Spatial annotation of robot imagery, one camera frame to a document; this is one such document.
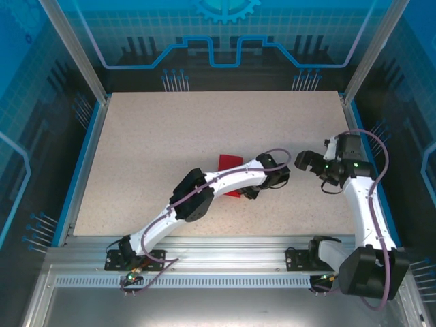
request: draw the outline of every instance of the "red object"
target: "red object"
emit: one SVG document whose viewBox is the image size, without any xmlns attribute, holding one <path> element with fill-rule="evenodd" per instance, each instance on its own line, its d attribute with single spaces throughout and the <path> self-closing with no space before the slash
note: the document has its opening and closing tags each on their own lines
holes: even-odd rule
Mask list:
<svg viewBox="0 0 436 327">
<path fill-rule="evenodd" d="M 219 155 L 218 171 L 234 168 L 243 164 L 243 158 L 237 155 Z M 234 196 L 240 198 L 240 194 L 237 191 L 231 191 L 225 194 L 226 196 Z"/>
</svg>

